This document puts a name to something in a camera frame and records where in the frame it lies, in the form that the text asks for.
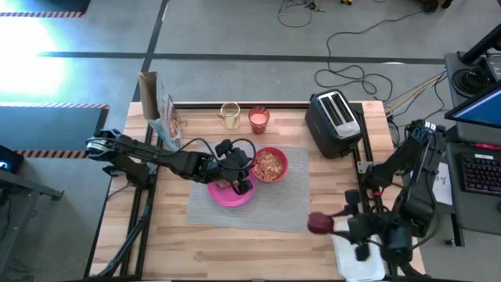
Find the red ball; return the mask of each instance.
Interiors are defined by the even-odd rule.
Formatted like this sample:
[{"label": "red ball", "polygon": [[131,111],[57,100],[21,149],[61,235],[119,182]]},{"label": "red ball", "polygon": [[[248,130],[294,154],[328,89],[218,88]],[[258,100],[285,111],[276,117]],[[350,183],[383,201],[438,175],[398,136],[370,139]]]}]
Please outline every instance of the red ball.
[{"label": "red ball", "polygon": [[332,234],[334,219],[322,212],[312,212],[308,217],[308,230],[314,234]]}]

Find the concrete floor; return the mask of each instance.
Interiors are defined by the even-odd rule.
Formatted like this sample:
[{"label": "concrete floor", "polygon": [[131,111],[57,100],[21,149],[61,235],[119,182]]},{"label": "concrete floor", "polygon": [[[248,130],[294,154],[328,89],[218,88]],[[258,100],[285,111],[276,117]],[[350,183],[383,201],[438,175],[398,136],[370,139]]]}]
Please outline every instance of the concrete floor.
[{"label": "concrete floor", "polygon": [[[380,4],[359,0],[352,6],[323,0],[321,9],[326,12],[313,13],[309,26],[287,28],[276,20],[281,0],[171,0],[165,14],[159,11],[163,1],[92,0],[87,15],[81,19],[0,17],[0,101],[108,103],[111,110],[106,126],[122,129],[135,93],[137,73],[144,67],[159,72],[176,101],[305,100],[323,90],[313,78],[317,70],[326,67],[325,63],[150,62],[151,53],[146,53],[157,15],[164,19],[159,22],[156,45],[150,46],[150,51],[157,54],[327,56],[326,39],[332,33],[362,31],[383,19],[396,19],[420,9],[414,0]],[[285,13],[283,20],[289,24],[308,19],[308,11],[300,7]],[[500,15],[495,0],[455,0],[447,10],[385,23],[362,35],[341,35],[330,46],[333,56],[439,59],[445,52],[469,49],[499,24]],[[54,57],[40,57],[41,52],[52,52],[49,55]],[[394,96],[444,70],[440,64],[362,61],[365,63],[361,67],[367,73],[383,74],[394,82]],[[332,66],[341,69],[349,64]],[[346,82],[324,74],[319,80],[328,85]],[[371,81],[379,89],[377,97],[385,98],[388,83],[379,78]],[[341,90],[350,100],[373,98],[363,92],[360,84]],[[445,108],[450,109],[446,83],[438,86],[438,93]],[[433,92],[426,92],[395,122],[404,125],[439,107]],[[430,120],[452,125],[441,114]],[[77,160],[28,160],[39,175],[44,175],[41,182],[66,191],[66,202],[60,207],[50,209],[43,203],[40,207],[41,211],[50,210],[52,214],[47,216],[57,219],[58,224],[40,226],[33,220],[35,226],[29,229],[26,248],[20,251],[30,254],[29,249],[36,254],[34,260],[23,260],[33,269],[35,281],[79,279],[83,275],[86,250],[92,245],[110,181],[99,171],[102,164],[87,161],[89,164]],[[62,180],[54,183],[55,178]],[[449,225],[449,219],[444,219],[441,232],[421,248],[427,272],[440,278],[498,280],[501,273],[496,258],[501,251],[493,246],[501,246],[501,237],[466,232],[465,248],[448,248],[442,241],[452,236]],[[70,239],[69,230],[77,230]],[[33,232],[43,232],[43,239],[34,240],[30,237]],[[63,242],[69,246],[65,252],[52,248]]]}]

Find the woven placemat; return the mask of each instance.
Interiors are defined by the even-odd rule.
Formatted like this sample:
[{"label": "woven placemat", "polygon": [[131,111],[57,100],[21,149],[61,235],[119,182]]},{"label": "woven placemat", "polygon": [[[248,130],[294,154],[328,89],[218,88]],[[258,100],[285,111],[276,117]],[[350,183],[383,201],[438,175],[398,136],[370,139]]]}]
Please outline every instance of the woven placemat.
[{"label": "woven placemat", "polygon": [[[247,156],[249,145],[239,143]],[[309,160],[306,148],[277,146],[289,160],[289,172],[276,183],[257,180],[256,191],[245,204],[227,208],[216,204],[207,185],[194,183],[189,194],[187,224],[229,226],[254,230],[301,232],[306,229],[310,212]],[[206,146],[198,150],[208,152]]]}]

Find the yellow and black striped tape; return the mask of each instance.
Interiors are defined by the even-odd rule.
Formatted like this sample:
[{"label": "yellow and black striped tape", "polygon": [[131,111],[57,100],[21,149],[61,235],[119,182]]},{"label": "yellow and black striped tape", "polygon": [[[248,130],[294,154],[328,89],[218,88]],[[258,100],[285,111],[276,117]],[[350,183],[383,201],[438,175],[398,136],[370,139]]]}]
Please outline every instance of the yellow and black striped tape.
[{"label": "yellow and black striped tape", "polygon": [[0,107],[67,107],[67,108],[94,108],[109,110],[110,106],[107,104],[98,103],[16,103],[6,102],[0,103]]},{"label": "yellow and black striped tape", "polygon": [[86,158],[85,151],[59,151],[59,150],[16,150],[16,153],[23,157],[43,157],[43,158]]},{"label": "yellow and black striped tape", "polygon": [[84,13],[82,13],[82,12],[1,12],[0,16],[79,18],[79,17],[83,17]]}]

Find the glass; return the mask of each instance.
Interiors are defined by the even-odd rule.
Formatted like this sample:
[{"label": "glass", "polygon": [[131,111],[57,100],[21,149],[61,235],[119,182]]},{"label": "glass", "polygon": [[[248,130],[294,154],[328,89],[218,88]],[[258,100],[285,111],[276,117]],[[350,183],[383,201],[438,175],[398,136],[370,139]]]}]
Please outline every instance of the glass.
[{"label": "glass", "polygon": [[227,129],[235,129],[240,126],[240,106],[237,103],[229,102],[221,106],[221,113],[217,114]]},{"label": "glass", "polygon": [[252,132],[255,134],[265,133],[269,121],[269,110],[265,107],[253,107],[249,111],[249,121]]}]

